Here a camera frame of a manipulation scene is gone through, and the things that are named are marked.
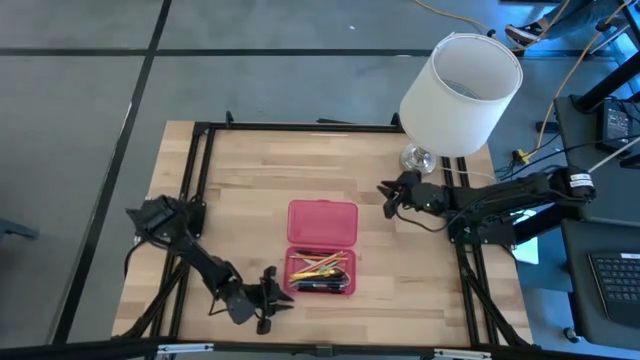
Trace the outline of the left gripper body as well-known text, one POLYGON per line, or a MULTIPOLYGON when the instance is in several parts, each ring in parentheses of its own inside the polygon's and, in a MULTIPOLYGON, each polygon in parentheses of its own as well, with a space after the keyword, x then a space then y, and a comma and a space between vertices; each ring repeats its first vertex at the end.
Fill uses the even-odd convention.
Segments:
POLYGON ((235 324, 248 321, 265 300, 261 284, 244 284, 232 281, 219 288, 219 298, 225 303, 227 312, 235 324))

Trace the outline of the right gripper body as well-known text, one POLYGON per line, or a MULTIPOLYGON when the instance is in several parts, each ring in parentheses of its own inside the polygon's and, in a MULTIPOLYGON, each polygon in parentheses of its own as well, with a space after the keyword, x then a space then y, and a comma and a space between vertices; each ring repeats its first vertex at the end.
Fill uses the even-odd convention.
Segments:
POLYGON ((449 198, 445 189, 431 183, 418 183, 407 186, 401 196, 401 204, 405 209, 426 212, 440 216, 449 209, 449 198))

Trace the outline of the black pen with rubber grip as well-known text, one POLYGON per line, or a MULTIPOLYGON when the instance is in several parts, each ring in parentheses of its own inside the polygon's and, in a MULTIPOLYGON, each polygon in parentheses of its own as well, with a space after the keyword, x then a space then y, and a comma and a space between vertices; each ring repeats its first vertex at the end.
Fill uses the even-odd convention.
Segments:
POLYGON ((336 284, 301 284, 296 287, 299 292, 344 294, 342 285, 336 284))

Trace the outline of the clear pen with black cap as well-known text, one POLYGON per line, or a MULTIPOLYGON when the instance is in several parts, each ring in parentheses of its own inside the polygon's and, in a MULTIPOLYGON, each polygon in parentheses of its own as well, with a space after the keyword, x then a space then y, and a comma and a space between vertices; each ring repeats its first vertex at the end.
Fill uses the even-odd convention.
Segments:
POLYGON ((295 281, 292 283, 292 286, 295 287, 346 287, 349 285, 349 282, 344 279, 303 279, 299 281, 295 281))

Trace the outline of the yellow pencil with red eraser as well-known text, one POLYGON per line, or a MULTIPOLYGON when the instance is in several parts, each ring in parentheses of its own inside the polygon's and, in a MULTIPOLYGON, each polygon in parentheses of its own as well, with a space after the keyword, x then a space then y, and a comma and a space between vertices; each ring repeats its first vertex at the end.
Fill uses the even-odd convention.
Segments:
POLYGON ((313 265, 309 265, 309 266, 299 270, 299 273, 316 270, 318 268, 326 266, 327 264, 330 264, 330 263, 333 263, 335 261, 341 260, 342 257, 343 257, 343 252, 342 251, 334 253, 331 256, 325 257, 325 258, 323 258, 322 260, 316 262, 313 265))

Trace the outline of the pink translucent plastic supply box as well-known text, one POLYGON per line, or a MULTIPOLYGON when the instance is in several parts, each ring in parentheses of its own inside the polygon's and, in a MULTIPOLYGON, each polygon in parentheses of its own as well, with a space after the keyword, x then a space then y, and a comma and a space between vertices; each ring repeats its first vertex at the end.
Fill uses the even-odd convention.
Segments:
POLYGON ((288 208, 287 239, 290 243, 285 255, 284 288, 290 293, 302 293, 292 286, 289 276, 313 265, 334 253, 343 252, 341 260, 312 271, 337 266, 342 277, 313 277, 309 279, 344 279, 343 296, 350 296, 356 288, 357 256, 354 245, 358 235, 358 207, 349 202, 328 200, 293 200, 288 208))

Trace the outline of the table lamp with white shade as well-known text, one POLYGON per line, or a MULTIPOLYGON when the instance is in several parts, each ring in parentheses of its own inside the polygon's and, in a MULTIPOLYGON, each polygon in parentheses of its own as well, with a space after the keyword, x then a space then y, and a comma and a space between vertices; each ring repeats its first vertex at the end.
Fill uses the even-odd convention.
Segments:
POLYGON ((401 167, 426 175, 440 157, 479 151, 523 78, 514 53, 489 36, 452 33, 442 39, 400 102, 400 125, 410 139, 401 167))

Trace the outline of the dark grey desk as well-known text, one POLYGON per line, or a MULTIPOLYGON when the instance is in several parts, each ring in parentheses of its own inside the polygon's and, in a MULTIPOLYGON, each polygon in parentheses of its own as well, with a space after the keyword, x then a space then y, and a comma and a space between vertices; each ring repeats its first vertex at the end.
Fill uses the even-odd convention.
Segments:
POLYGON ((561 232, 577 334, 592 344, 640 351, 640 328, 613 322, 605 314, 588 258, 590 253, 640 253, 640 228, 565 220, 561 232))
MULTIPOLYGON (((554 106, 564 147, 581 145, 565 153, 569 165, 589 170, 609 156, 593 144, 598 139, 597 113, 578 111, 570 97, 557 98, 554 106)), ((622 159, 618 155, 590 174, 596 197, 580 209, 584 219, 640 227, 640 168, 623 168, 622 159)))

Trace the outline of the person's shoe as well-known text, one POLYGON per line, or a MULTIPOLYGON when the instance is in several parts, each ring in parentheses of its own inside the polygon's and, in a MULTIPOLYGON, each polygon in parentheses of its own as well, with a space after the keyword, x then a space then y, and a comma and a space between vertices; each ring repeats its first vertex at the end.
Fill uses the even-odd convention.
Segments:
POLYGON ((517 47, 524 49, 543 40, 548 28, 549 22, 541 19, 523 26, 508 24, 505 26, 505 34, 517 47))

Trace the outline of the black power adapter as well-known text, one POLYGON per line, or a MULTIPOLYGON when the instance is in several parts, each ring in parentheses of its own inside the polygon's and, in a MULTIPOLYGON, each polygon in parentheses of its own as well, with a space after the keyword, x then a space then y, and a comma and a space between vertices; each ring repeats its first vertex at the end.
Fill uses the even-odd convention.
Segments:
POLYGON ((625 102, 604 101, 597 110, 595 147, 607 153, 621 149, 631 141, 635 123, 625 102))

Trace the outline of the black keyboard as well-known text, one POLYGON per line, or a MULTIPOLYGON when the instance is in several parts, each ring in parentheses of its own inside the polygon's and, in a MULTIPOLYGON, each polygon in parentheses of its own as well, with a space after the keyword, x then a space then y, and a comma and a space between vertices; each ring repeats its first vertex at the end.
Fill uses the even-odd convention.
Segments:
POLYGON ((607 317, 640 328, 640 253, 590 253, 588 258, 607 317))

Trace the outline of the black stand leg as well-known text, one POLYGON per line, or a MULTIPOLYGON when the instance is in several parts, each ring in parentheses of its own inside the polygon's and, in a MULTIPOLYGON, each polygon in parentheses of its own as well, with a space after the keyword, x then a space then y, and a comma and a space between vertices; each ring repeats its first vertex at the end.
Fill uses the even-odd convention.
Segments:
POLYGON ((573 101, 580 112, 587 113, 598 107, 609 95, 640 73, 640 50, 607 75, 586 94, 573 101))

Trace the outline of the person's leg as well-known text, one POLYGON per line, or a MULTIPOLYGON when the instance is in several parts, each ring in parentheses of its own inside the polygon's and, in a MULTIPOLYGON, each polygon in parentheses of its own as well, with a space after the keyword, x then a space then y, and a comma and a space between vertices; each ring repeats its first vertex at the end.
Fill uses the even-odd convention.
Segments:
POLYGON ((606 20, 618 6, 618 0, 569 0, 568 5, 559 4, 546 13, 543 19, 551 23, 557 17, 553 30, 580 29, 606 20))

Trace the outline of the silver metal bracket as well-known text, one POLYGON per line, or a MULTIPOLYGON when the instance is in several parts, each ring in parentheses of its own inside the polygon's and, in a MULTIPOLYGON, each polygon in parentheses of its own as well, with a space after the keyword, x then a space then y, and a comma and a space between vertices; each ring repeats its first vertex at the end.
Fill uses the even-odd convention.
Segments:
POLYGON ((492 360, 492 355, 475 350, 436 348, 433 350, 433 360, 492 360))
POLYGON ((215 348, 213 343, 182 343, 182 344, 161 344, 157 347, 157 355, 178 355, 187 353, 212 352, 215 348))

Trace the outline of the black aluminium rig frame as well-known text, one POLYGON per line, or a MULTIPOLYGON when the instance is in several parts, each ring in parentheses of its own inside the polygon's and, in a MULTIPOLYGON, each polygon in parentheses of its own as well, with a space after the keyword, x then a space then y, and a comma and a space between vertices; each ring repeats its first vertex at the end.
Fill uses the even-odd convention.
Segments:
POLYGON ((440 221, 383 215, 377 184, 398 176, 406 140, 390 125, 168 122, 148 193, 199 196, 209 252, 254 283, 266 267, 285 265, 291 201, 351 202, 359 210, 356 288, 345 297, 297 294, 259 335, 255 320, 234 324, 191 273, 155 333, 213 343, 212 355, 426 355, 488 343, 490 325, 461 282, 440 221))

